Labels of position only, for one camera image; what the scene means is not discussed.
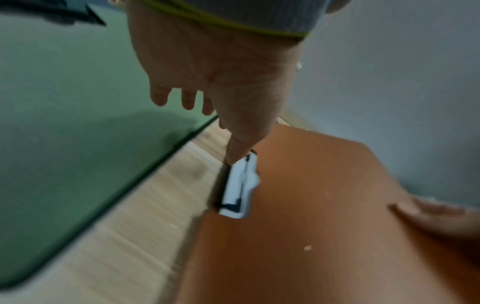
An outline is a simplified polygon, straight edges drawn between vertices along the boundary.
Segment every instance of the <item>brown leather case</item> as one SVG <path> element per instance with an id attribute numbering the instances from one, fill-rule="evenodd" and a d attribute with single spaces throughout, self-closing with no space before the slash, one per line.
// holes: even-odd
<path id="1" fill-rule="evenodd" d="M 250 214 L 204 215 L 176 303 L 480 303 L 480 274 L 387 208 L 409 195 L 362 144 L 278 125 Z"/>

